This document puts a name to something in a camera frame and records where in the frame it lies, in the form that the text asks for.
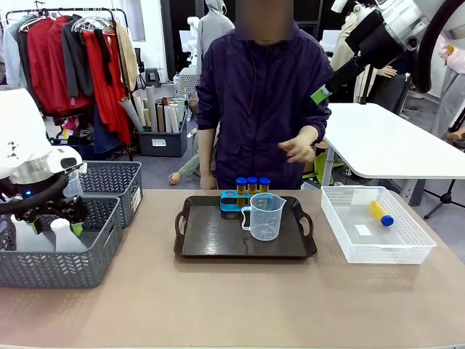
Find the table leg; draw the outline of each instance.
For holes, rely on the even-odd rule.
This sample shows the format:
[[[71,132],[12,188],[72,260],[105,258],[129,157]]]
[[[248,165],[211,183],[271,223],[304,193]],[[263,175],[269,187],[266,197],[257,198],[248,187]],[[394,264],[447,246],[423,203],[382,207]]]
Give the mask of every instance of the table leg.
[[[323,181],[321,183],[322,187],[327,187],[331,181],[331,175],[333,173],[333,164],[334,164],[334,149],[330,146],[326,152],[326,163],[325,171],[323,173]]]
[[[417,181],[418,180],[406,180],[404,186],[402,187],[400,196],[402,196],[402,198],[407,202],[407,204],[410,202],[410,199],[412,198]]]

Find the person's hand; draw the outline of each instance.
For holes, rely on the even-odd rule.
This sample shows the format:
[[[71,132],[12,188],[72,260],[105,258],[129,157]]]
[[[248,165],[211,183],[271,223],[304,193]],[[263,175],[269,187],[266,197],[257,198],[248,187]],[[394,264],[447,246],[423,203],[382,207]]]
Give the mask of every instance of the person's hand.
[[[181,174],[179,172],[171,173],[168,178],[169,184],[178,185],[181,181]]]
[[[315,152],[310,145],[308,137],[299,135],[291,140],[279,143],[279,148],[283,149],[288,156],[288,162],[312,162],[315,159]]]
[[[377,75],[391,79],[397,75],[397,71],[391,65],[386,65],[384,68],[378,70]]]
[[[204,190],[217,189],[217,180],[211,173],[201,175],[201,188]]]
[[[444,52],[442,55],[441,55],[441,58],[444,60],[445,64],[447,65],[448,64],[448,59],[450,57],[450,52],[447,51],[447,52]]]

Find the black serving tray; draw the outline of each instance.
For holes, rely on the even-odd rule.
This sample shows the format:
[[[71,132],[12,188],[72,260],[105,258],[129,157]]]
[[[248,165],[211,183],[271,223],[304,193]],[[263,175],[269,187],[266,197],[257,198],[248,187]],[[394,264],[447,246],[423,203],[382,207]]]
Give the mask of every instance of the black serving tray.
[[[312,218],[292,197],[283,207],[279,236],[268,242],[258,241],[243,230],[242,213],[226,213],[219,208],[218,196],[191,196],[177,215],[174,253],[189,258],[262,258],[303,260],[317,254],[313,240]],[[181,218],[186,220],[183,232]],[[304,234],[300,220],[305,218],[310,233]]]

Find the pink shirt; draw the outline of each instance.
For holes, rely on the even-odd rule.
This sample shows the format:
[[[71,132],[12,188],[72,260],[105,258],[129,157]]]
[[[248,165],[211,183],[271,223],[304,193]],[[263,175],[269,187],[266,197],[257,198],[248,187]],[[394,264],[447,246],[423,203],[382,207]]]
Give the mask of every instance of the pink shirt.
[[[440,40],[440,55],[448,51],[449,43],[442,37]],[[448,67],[459,74],[465,74],[465,50],[454,47],[454,52],[448,58]]]

